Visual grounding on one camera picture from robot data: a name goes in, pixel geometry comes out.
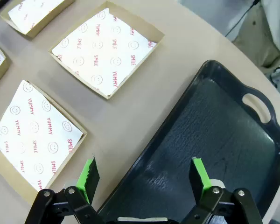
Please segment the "gray floor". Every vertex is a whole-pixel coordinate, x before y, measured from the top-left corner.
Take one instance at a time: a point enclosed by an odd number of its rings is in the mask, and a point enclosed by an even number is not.
[[[226,35],[251,6],[253,0],[177,0],[199,15],[220,33]],[[242,21],[227,36],[232,41],[237,36]],[[273,217],[280,222],[280,205]]]

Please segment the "screw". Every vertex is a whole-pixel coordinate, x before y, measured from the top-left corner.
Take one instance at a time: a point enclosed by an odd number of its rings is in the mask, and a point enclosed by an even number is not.
[[[219,194],[219,193],[220,193],[220,190],[219,190],[219,188],[214,188],[214,189],[213,189],[213,192],[214,192],[215,194]]]
[[[73,188],[69,189],[69,193],[73,194],[75,192],[75,190]]]
[[[43,195],[45,195],[45,197],[48,197],[50,195],[50,192],[46,191]]]
[[[238,195],[240,195],[240,196],[244,196],[244,195],[245,195],[245,193],[244,193],[242,190],[240,190],[240,191],[238,191]]]

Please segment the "beige tabletop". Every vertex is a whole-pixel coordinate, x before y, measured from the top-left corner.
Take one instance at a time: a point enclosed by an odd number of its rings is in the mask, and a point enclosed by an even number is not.
[[[88,136],[52,185],[59,191],[77,179],[86,158],[95,154],[100,183],[97,209],[108,197],[164,121],[190,81],[208,59],[222,63],[244,84],[271,100],[280,124],[280,94],[252,62],[200,17],[172,0],[114,0],[165,34],[162,43],[110,99],[81,84],[48,50],[64,32],[103,0],[76,0],[33,40],[0,18],[0,47],[12,64],[0,80],[0,117],[20,81],[26,79],[50,95],[83,125]],[[264,223],[276,210],[280,189]],[[22,224],[30,206],[0,175],[0,224]]]

